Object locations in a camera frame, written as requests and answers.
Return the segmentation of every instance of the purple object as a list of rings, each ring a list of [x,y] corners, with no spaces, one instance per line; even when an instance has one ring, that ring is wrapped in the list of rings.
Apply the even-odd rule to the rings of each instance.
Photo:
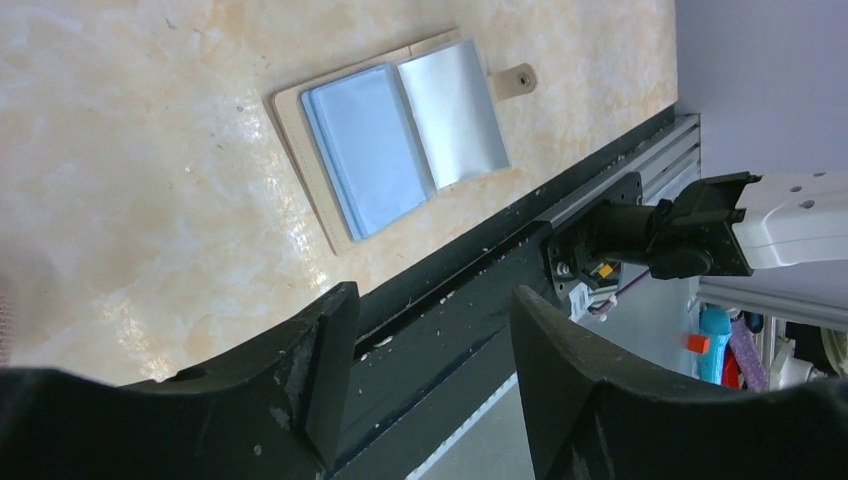
[[[763,361],[754,343],[754,334],[745,325],[744,320],[737,320],[732,324],[733,333],[730,335],[730,350],[736,357],[739,370],[745,376],[748,389],[755,392],[768,390],[768,378]]]

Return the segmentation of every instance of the card holder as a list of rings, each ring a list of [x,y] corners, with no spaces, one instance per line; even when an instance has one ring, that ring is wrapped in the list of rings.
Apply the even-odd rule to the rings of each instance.
[[[354,241],[433,196],[394,66],[307,90],[301,103]]]
[[[477,55],[476,47],[473,47],[473,41],[466,40],[465,42],[471,42],[471,46],[474,48],[474,54]],[[384,226],[383,228],[387,228],[386,226],[391,225],[393,218],[396,221],[397,218],[404,215],[404,211],[407,213],[411,212],[416,208],[420,208],[421,204],[414,206],[416,202],[411,202],[409,201],[409,198],[404,197],[401,199],[402,201],[398,202],[399,205],[397,209],[394,207],[389,210],[378,209],[373,215],[370,213],[369,215],[363,215],[364,213],[371,212],[369,208],[358,209],[361,205],[370,205],[368,202],[371,201],[371,199],[367,196],[367,191],[370,190],[370,188],[357,190],[357,187],[355,187],[354,184],[359,187],[362,185],[368,185],[367,183],[360,183],[362,181],[362,175],[374,175],[373,172],[375,172],[376,169],[368,170],[367,168],[364,168],[359,170],[357,168],[352,170],[352,172],[356,174],[352,178],[350,177],[350,172],[348,172],[348,170],[337,168],[342,166],[339,162],[335,161],[338,154],[335,154],[334,156],[334,154],[329,151],[326,141],[321,138],[323,137],[323,133],[321,133],[320,129],[329,129],[329,123],[331,122],[327,122],[325,119],[323,127],[319,124],[312,104],[312,94],[308,92],[321,88],[322,86],[329,85],[340,79],[353,77],[371,69],[378,67],[390,67],[394,74],[395,85],[400,92],[400,98],[403,106],[405,107],[407,121],[412,128],[414,143],[417,144],[415,147],[419,152],[418,166],[423,169],[423,173],[420,174],[419,178],[425,184],[425,187],[427,187],[424,188],[425,191],[428,191],[426,199],[430,199],[438,191],[433,183],[432,159],[427,158],[427,155],[423,153],[424,145],[419,132],[421,116],[419,114],[419,118],[416,118],[415,109],[412,107],[413,99],[409,95],[407,89],[403,88],[404,84],[400,80],[401,75],[397,71],[397,68],[402,66],[405,62],[423,59],[431,53],[442,51],[452,45],[461,44],[463,44],[463,41],[460,40],[459,32],[457,30],[451,30],[426,40],[422,40],[418,43],[373,57],[369,60],[365,60],[341,70],[322,75],[299,85],[286,88],[272,96],[274,111],[277,114],[280,123],[279,133],[281,140],[283,141],[283,145],[286,147],[289,158],[292,160],[292,164],[296,168],[298,176],[303,183],[304,189],[309,197],[312,207],[315,210],[319,223],[327,236],[330,247],[336,255],[343,255],[356,245],[367,243],[368,237],[379,232],[379,227],[381,225]],[[465,53],[469,53],[467,46],[465,48]],[[476,58],[476,61],[478,62],[476,67],[477,73],[483,75],[485,78],[486,70],[479,64],[481,63],[480,60],[481,57],[478,56]],[[527,64],[522,64],[509,70],[489,75],[487,80],[488,81],[485,85],[475,88],[478,92],[483,94],[482,98],[488,99],[491,112],[494,112],[494,107],[491,106],[492,102],[506,100],[518,95],[530,93],[536,87],[535,74],[533,73],[532,68]],[[499,131],[495,138],[502,142]],[[457,172],[457,181],[486,173],[485,171],[480,171],[478,173],[473,169],[460,169]],[[390,173],[391,169],[380,169],[378,175],[380,175],[381,178],[386,179],[390,177]],[[343,179],[347,182],[346,186],[343,186]],[[410,182],[401,182],[401,184],[415,185]],[[448,184],[448,182],[444,182],[441,186],[444,188]],[[418,195],[420,193],[417,191],[417,187],[412,190],[414,195]],[[357,197],[354,192],[366,192],[366,196],[360,198]],[[359,203],[354,205],[350,202],[351,199],[355,201],[354,203],[360,200],[362,203],[361,205]]]

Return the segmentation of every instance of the screw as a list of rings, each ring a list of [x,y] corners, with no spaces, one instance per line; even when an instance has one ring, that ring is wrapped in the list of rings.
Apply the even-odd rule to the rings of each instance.
[[[556,272],[557,275],[559,275],[560,277],[567,277],[570,273],[570,270],[568,269],[568,265],[566,265],[565,262],[559,262],[557,264]]]

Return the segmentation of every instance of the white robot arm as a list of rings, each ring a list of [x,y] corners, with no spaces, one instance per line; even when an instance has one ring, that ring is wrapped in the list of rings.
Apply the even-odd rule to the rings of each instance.
[[[848,173],[764,175],[745,186],[733,233],[754,270],[848,259]]]

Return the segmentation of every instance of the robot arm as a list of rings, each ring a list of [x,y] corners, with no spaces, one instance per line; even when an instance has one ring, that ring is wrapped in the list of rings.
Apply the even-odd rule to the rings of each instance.
[[[848,173],[707,178],[656,206],[601,203],[557,243],[589,285],[599,265],[617,262],[671,279],[848,259],[846,186]]]
[[[736,202],[733,234],[755,270],[848,259],[848,173],[764,175]]]

